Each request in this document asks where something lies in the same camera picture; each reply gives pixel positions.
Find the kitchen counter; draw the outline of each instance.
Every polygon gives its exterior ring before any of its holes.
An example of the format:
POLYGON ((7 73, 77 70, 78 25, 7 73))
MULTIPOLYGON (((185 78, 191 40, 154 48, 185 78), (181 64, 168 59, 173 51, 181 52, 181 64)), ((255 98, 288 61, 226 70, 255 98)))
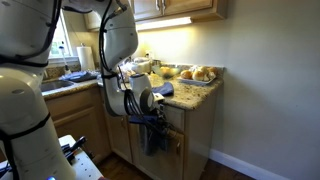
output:
POLYGON ((44 100, 47 101, 47 100, 55 99, 61 96, 73 94, 79 91, 84 91, 96 86, 98 86, 97 80, 90 80, 90 81, 85 81, 81 83, 74 83, 74 85, 68 86, 68 87, 63 87, 63 88, 55 89, 52 91, 46 91, 42 93, 42 96, 44 97, 44 100))
MULTIPOLYGON (((176 77, 165 80, 156 74, 151 74, 149 79, 152 87, 161 86, 164 82, 172 83, 174 95, 165 97, 164 104, 186 110, 197 109, 211 93, 215 92, 223 84, 222 78, 216 78, 210 84, 204 86, 181 83, 176 77)), ((49 100, 86 90, 97 85, 97 80, 90 80, 86 82, 75 83, 69 87, 44 92, 42 95, 44 96, 45 100, 49 100)))
POLYGON ((204 86, 181 83, 177 78, 164 80, 155 74, 149 76, 149 79, 152 87, 161 86, 164 82, 172 83, 174 95, 165 97, 164 104, 186 110, 197 109, 211 93, 223 84, 222 78, 216 78, 204 86))

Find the kitchen sink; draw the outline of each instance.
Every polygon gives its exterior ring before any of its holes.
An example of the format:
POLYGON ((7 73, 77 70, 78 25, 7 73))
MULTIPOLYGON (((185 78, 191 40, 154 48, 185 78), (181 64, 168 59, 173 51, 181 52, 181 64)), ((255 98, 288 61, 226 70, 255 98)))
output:
POLYGON ((69 87, 74 85, 74 82, 71 81, 63 81, 63 80, 55 80, 50 82, 42 83, 40 86, 41 92, 51 91, 63 87, 69 87))

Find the baseboard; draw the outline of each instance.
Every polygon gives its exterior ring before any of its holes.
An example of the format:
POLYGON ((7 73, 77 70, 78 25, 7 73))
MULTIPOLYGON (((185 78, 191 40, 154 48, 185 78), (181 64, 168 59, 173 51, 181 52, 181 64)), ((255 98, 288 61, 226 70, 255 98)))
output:
POLYGON ((250 176, 258 180, 288 180, 288 178, 282 177, 280 175, 274 174, 265 169, 259 168, 247 162, 244 162, 235 157, 224 154, 220 151, 211 149, 210 150, 210 159, 223 164, 227 167, 230 167, 238 172, 241 172, 247 176, 250 176))

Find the blue dish towel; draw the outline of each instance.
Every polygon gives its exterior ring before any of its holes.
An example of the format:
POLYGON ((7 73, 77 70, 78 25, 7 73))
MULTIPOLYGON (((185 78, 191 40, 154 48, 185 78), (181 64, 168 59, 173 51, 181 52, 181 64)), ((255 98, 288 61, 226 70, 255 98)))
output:
POLYGON ((174 94, 173 86, 170 82, 165 82, 162 86, 152 88, 152 92, 160 93, 162 96, 172 96, 174 94))
POLYGON ((97 75, 93 75, 87 71, 79 71, 79 72, 73 72, 71 74, 63 75, 59 78, 59 80, 82 82, 82 81, 87 81, 87 80, 96 79, 96 78, 97 78, 97 75))
POLYGON ((140 119, 133 115, 130 116, 129 122, 139 125, 140 147, 145 155, 153 156, 157 152, 158 148, 167 152, 168 139, 162 137, 166 130, 163 128, 161 123, 158 122, 158 116, 144 115, 143 119, 140 119), (148 121, 150 125, 157 129, 158 132, 154 132, 152 129, 149 129, 145 125, 146 121, 148 121))

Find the paper towel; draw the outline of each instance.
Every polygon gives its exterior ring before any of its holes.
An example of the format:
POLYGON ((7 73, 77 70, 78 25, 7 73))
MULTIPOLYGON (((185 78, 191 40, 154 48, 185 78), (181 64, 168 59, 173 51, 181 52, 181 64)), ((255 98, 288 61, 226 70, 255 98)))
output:
POLYGON ((95 70, 91 47, 77 47, 78 57, 82 71, 95 70))

